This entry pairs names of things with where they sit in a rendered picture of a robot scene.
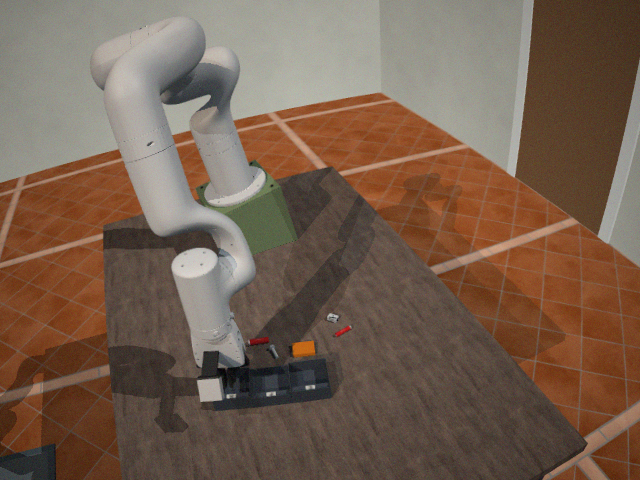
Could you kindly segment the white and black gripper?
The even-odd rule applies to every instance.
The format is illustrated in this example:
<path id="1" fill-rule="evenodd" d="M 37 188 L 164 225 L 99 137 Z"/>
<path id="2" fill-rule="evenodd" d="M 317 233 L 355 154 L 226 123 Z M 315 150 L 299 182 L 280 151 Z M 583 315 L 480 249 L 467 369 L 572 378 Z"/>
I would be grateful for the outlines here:
<path id="1" fill-rule="evenodd" d="M 223 388 L 227 388 L 227 380 L 229 387 L 233 388 L 234 382 L 236 382 L 235 372 L 240 367 L 249 366 L 250 360 L 245 354 L 246 348 L 242 335 L 233 319 L 231 319 L 229 331 L 225 335 L 212 340 L 203 340 L 191 333 L 191 343 L 197 368 L 202 368 L 204 351 L 219 351 L 218 374 L 222 376 Z M 225 368 L 227 368 L 227 374 Z"/>

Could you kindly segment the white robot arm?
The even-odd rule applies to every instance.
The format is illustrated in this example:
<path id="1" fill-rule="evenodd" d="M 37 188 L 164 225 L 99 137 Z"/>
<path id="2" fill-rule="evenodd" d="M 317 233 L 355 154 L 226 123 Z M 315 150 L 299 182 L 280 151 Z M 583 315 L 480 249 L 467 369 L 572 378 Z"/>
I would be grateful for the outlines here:
<path id="1" fill-rule="evenodd" d="M 171 17 L 104 42 L 91 56 L 90 70 L 104 91 L 114 137 L 151 230 L 160 237 L 205 231 L 217 245 L 218 256 L 192 248 L 171 265 L 191 333 L 212 340 L 229 331 L 235 317 L 229 301 L 253 281 L 255 264 L 238 225 L 194 200 L 162 103 L 211 96 L 189 121 L 211 180 L 204 192 L 210 205 L 250 199 L 266 176 L 249 166 L 231 115 L 238 57 L 225 46 L 205 47 L 196 20 Z"/>

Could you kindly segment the orange flat block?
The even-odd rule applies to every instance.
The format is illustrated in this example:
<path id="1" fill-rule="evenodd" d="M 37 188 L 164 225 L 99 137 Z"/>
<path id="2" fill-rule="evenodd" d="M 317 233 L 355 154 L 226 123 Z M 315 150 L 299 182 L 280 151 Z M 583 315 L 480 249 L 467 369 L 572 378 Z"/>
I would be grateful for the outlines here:
<path id="1" fill-rule="evenodd" d="M 292 343 L 292 348 L 293 358 L 315 355 L 314 341 Z"/>

